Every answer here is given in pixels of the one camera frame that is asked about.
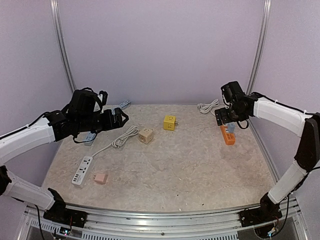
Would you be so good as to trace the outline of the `orange power strip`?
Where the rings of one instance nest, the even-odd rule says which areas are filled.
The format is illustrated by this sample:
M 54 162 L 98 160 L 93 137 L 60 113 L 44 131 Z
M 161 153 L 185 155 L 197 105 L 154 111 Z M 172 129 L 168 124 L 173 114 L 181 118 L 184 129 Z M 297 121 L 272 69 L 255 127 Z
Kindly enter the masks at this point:
M 226 133 L 224 129 L 227 129 L 227 126 L 221 125 L 220 130 L 224 139 L 224 142 L 227 146 L 232 146 L 236 143 L 236 137 L 234 133 Z

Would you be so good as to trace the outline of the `blue usb charger plug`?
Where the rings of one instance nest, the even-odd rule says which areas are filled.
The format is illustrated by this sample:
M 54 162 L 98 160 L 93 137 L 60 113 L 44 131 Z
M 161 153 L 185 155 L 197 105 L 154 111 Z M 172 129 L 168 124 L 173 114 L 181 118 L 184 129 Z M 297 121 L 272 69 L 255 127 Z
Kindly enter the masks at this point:
M 233 134 L 234 131 L 235 131 L 235 123 L 234 122 L 230 122 L 228 123 L 227 125 L 227 132 L 230 133 L 230 134 Z

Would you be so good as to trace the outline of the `beige cube socket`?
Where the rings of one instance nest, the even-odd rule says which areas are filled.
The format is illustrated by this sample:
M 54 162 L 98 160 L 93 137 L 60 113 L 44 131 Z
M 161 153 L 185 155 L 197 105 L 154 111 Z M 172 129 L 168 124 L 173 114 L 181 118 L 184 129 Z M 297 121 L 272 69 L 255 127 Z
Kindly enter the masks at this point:
M 154 131 L 151 128 L 143 128 L 138 132 L 138 139 L 144 144 L 149 144 L 153 138 Z

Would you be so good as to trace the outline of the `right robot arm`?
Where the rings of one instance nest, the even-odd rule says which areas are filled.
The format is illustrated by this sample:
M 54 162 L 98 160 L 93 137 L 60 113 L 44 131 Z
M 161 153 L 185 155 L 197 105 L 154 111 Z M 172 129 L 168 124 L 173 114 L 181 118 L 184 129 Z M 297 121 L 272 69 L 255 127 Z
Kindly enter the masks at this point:
M 217 125 L 258 121 L 275 131 L 261 131 L 266 151 L 281 174 L 276 184 L 262 196 L 259 207 L 243 210 L 240 217 L 245 224 L 266 222 L 280 218 L 281 202 L 297 191 L 320 161 L 320 114 L 300 110 L 259 93 L 245 93 L 237 81 L 221 88 L 224 107 L 215 110 Z

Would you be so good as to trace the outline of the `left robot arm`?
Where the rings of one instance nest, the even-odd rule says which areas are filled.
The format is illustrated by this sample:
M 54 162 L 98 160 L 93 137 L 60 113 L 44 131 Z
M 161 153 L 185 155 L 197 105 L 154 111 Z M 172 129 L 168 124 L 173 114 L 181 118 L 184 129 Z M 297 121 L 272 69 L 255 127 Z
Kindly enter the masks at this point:
M 34 204 L 63 223 L 70 211 L 59 193 L 44 189 L 10 172 L 5 164 L 39 146 L 74 139 L 83 132 L 105 132 L 122 128 L 129 116 L 122 109 L 104 109 L 108 93 L 85 87 L 73 92 L 70 102 L 61 110 L 42 113 L 36 120 L 0 137 L 0 194 Z

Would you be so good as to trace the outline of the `pink usb charger plug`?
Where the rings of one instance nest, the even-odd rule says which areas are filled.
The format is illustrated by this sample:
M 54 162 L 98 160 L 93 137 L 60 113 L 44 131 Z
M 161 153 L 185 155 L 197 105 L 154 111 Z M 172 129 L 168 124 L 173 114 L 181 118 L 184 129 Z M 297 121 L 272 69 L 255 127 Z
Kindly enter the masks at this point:
M 105 185 L 108 179 L 108 175 L 105 173 L 97 173 L 93 180 L 95 183 L 100 184 L 100 185 Z

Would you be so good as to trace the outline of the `white power strip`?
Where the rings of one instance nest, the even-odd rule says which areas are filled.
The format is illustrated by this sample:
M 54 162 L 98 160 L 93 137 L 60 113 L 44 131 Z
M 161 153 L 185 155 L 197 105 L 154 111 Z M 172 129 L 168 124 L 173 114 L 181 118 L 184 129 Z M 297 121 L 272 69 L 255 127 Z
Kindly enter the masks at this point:
M 82 188 L 85 185 L 87 178 L 91 173 L 93 165 L 93 157 L 87 155 L 84 156 L 71 180 L 71 183 L 77 188 Z

